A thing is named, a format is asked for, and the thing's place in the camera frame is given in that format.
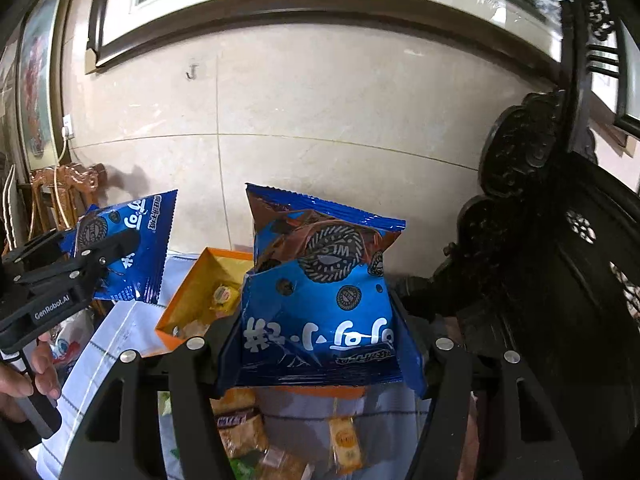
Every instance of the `oreo-style cookie graphic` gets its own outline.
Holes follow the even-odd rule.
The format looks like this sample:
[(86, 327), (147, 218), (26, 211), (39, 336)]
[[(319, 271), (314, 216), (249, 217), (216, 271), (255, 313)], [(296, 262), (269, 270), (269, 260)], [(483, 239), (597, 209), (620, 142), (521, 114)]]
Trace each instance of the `oreo-style cookie graphic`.
[(338, 294), (335, 297), (338, 306), (343, 310), (353, 310), (358, 306), (362, 299), (361, 290), (354, 285), (345, 285), (340, 287)]
[(376, 251), (373, 253), (369, 267), (367, 267), (367, 272), (371, 276), (376, 276), (377, 278), (382, 278), (382, 276), (385, 275), (382, 267), (382, 251)]
[(109, 213), (109, 220), (111, 220), (114, 224), (120, 222), (120, 213), (118, 211), (111, 211)]
[(83, 249), (107, 235), (107, 221), (101, 216), (94, 216), (83, 221), (78, 231), (78, 248)]
[(330, 225), (309, 238), (305, 255), (298, 259), (298, 264), (313, 282), (339, 282), (360, 263), (363, 250), (362, 236), (356, 229)]
[(280, 278), (276, 282), (276, 290), (283, 296), (290, 296), (291, 294), (293, 294), (293, 289), (293, 283), (291, 283), (291, 281), (287, 278)]

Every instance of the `human hand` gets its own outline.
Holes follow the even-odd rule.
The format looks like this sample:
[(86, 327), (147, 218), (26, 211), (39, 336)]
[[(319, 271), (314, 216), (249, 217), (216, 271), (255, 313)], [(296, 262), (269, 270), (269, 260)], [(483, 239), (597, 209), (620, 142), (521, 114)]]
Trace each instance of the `human hand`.
[[(49, 333), (38, 338), (39, 344), (31, 355), (35, 384), (38, 391), (53, 399), (61, 395), (58, 375), (53, 367), (53, 355), (49, 347)], [(33, 395), (33, 384), (27, 376), (23, 376), (10, 366), (0, 365), (0, 416), (14, 422), (24, 422), (26, 416), (15, 402), (15, 399)]]

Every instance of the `metal screw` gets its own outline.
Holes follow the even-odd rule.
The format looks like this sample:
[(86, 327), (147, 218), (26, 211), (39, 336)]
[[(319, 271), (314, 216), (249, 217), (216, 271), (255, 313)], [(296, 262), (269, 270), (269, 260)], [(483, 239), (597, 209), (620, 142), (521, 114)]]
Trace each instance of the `metal screw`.
[(453, 348), (453, 341), (448, 337), (441, 337), (436, 339), (436, 346), (440, 350), (451, 350)]
[(204, 339), (201, 337), (192, 337), (187, 341), (189, 350), (200, 350), (204, 346)]
[(125, 350), (122, 354), (120, 354), (120, 360), (123, 363), (130, 363), (135, 358), (136, 358), (136, 351), (135, 350)]
[(513, 350), (507, 350), (504, 353), (504, 360), (514, 365), (520, 362), (520, 354)]

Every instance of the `cracker package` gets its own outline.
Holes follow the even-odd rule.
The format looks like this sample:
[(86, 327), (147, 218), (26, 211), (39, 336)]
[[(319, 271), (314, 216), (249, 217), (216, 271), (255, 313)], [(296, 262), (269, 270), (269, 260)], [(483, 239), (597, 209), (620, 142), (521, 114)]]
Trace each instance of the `cracker package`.
[(254, 270), (242, 288), (240, 384), (399, 381), (383, 252), (404, 221), (247, 185)]
[(362, 451), (353, 419), (338, 416), (329, 420), (331, 447), (339, 475), (346, 475), (362, 469)]
[(92, 243), (126, 229), (140, 232), (135, 251), (109, 265), (96, 300), (157, 303), (178, 190), (145, 196), (102, 209), (89, 208), (60, 244), (78, 255)]
[(251, 388), (231, 388), (221, 399), (209, 399), (216, 415), (236, 412), (255, 406), (255, 393)]
[(269, 447), (258, 408), (219, 415), (216, 424), (229, 458), (240, 458), (253, 450), (265, 451)]
[(309, 480), (314, 466), (291, 453), (270, 447), (255, 468), (255, 480)]

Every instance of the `blue snack bag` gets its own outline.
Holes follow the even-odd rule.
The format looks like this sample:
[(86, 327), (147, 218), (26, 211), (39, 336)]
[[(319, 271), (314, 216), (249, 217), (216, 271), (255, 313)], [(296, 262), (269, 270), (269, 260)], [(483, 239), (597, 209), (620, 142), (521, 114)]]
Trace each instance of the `blue snack bag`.
[(240, 384), (402, 380), (383, 251), (404, 221), (247, 185), (254, 271), (242, 288)]
[[(82, 218), (84, 218), (85, 215), (88, 215), (91, 211), (97, 211), (98, 209), (100, 208), (97, 205), (90, 204), (84, 215), (80, 217), (79, 221), (82, 221)], [(68, 229), (65, 237), (62, 238), (62, 241), (59, 243), (59, 245), (60, 250), (63, 253), (74, 254), (76, 250), (76, 229)]]
[[(70, 253), (74, 256), (124, 229), (140, 232), (137, 250), (108, 266), (107, 277), (94, 299), (158, 302), (177, 194), (174, 189), (102, 209), (90, 208), (80, 219), (72, 232)], [(65, 248), (70, 245), (66, 238), (63, 244)]]

